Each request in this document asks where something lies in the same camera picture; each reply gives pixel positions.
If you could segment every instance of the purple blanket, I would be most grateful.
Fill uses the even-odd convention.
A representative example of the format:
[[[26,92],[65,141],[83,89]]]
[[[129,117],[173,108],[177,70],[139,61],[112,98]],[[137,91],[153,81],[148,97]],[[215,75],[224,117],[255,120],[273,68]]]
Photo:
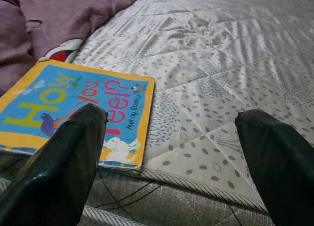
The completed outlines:
[[[136,0],[0,0],[0,95],[42,56],[69,62],[96,28]]]

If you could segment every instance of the children's book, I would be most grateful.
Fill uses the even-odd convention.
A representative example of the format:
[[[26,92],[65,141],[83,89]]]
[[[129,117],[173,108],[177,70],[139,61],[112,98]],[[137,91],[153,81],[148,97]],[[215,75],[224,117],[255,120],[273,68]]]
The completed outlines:
[[[108,113],[99,164],[140,170],[155,81],[40,59],[0,98],[0,149],[33,154],[77,109]]]

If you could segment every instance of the book cover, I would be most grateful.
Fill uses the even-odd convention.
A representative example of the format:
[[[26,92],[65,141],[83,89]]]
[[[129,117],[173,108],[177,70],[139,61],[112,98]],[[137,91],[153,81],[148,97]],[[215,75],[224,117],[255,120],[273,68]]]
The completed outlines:
[[[33,154],[78,108],[109,117],[99,164],[139,170],[155,81],[43,58],[0,98],[0,149]]]

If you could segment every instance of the quilted mattress cover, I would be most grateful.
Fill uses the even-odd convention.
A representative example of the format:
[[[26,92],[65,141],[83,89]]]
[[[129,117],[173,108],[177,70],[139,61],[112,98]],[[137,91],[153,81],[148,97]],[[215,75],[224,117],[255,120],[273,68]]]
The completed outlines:
[[[313,50],[314,0],[138,0],[74,63],[155,78],[142,177],[266,212],[234,120],[259,108],[313,146]]]

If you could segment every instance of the white dog illustration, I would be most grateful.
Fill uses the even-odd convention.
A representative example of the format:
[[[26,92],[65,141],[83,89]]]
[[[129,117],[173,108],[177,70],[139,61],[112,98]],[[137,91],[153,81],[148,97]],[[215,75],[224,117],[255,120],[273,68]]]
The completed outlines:
[[[141,143],[138,139],[135,139],[132,143],[127,144],[121,141],[118,137],[113,137],[109,139],[108,142],[104,141],[104,147],[111,150],[106,158],[106,161],[119,161],[122,163],[132,163],[136,159],[136,155],[127,159],[129,151],[139,148]]]

